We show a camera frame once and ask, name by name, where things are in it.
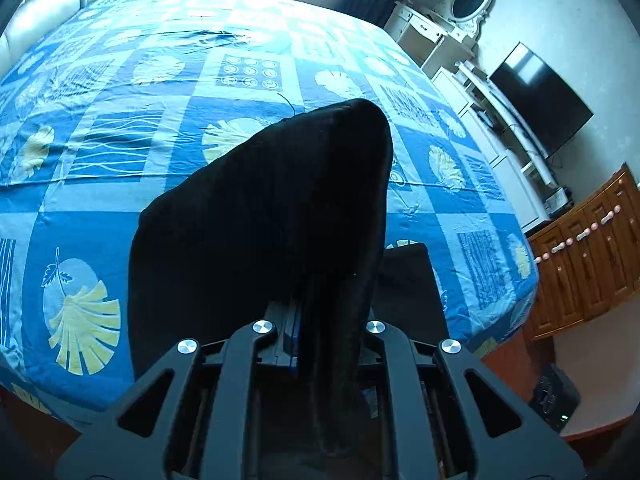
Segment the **black pants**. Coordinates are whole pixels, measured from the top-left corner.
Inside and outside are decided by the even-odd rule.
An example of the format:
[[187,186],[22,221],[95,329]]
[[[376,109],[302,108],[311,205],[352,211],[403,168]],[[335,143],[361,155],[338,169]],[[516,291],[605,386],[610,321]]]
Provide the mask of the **black pants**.
[[392,161],[385,114],[354,99],[262,129],[153,200],[129,258],[134,374],[183,338],[228,338],[290,304],[320,448],[351,450],[367,413],[356,368],[368,316],[424,342],[448,334],[426,247],[384,246]]

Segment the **black box on floor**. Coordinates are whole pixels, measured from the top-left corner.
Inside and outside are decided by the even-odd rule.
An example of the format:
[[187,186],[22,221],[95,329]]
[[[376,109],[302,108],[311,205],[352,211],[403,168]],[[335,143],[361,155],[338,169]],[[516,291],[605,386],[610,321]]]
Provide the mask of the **black box on floor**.
[[574,382],[555,364],[548,364],[542,370],[528,405],[559,434],[580,402],[582,396]]

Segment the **brown wooden cabinet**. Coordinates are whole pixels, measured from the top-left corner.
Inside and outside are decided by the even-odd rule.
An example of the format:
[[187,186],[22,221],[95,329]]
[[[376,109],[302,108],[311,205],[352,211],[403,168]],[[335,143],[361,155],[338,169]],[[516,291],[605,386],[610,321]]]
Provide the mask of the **brown wooden cabinet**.
[[539,273],[531,340],[588,322],[639,291],[639,190],[623,164],[586,200],[528,238]]

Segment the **white tv console cabinet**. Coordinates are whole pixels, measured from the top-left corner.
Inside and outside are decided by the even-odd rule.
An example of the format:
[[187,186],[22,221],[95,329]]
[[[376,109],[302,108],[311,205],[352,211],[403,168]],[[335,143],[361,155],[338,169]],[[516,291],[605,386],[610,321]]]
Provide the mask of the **white tv console cabinet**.
[[525,233],[533,233],[574,206],[559,185],[533,131],[503,93],[464,63],[437,70],[432,83],[484,154]]

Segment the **blue patterned bed sheet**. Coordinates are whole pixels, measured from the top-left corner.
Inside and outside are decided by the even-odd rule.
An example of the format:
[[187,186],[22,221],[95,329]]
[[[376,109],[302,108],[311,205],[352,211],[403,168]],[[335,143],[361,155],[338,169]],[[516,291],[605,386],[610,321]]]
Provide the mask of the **blue patterned bed sheet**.
[[451,336],[477,354],[538,274],[488,158],[383,29],[292,0],[98,0],[1,83],[1,383],[76,430],[132,384],[140,212],[281,119],[363,98],[394,144],[385,243],[427,247]]

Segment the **black flat screen television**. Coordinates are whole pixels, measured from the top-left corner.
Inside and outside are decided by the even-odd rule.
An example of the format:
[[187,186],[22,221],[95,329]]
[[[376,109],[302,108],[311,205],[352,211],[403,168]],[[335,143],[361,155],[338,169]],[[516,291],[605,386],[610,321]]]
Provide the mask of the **black flat screen television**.
[[545,158],[559,151],[593,116],[572,87],[521,42],[489,80],[524,120]]

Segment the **white dressing table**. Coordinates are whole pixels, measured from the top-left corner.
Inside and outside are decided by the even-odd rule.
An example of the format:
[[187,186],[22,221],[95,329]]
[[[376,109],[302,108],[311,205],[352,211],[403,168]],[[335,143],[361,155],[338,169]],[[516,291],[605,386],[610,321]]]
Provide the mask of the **white dressing table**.
[[472,61],[477,51],[475,39],[459,27],[433,11],[422,14],[399,1],[384,30],[430,79],[441,68],[454,73],[459,63]]

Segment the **white oval vanity mirror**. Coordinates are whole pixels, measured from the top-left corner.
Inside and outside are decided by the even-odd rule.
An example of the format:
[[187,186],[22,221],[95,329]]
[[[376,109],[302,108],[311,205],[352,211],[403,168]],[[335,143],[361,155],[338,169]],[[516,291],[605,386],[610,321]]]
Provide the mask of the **white oval vanity mirror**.
[[445,21],[461,29],[474,40],[480,36],[480,28],[494,0],[442,0],[435,12]]

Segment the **cream tufted leather headboard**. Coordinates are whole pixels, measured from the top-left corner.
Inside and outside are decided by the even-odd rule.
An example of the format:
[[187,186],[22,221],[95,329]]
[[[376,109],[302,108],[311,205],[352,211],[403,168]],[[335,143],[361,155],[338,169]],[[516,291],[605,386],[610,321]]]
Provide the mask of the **cream tufted leather headboard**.
[[1,76],[48,32],[96,0],[18,0],[13,15],[1,27]]

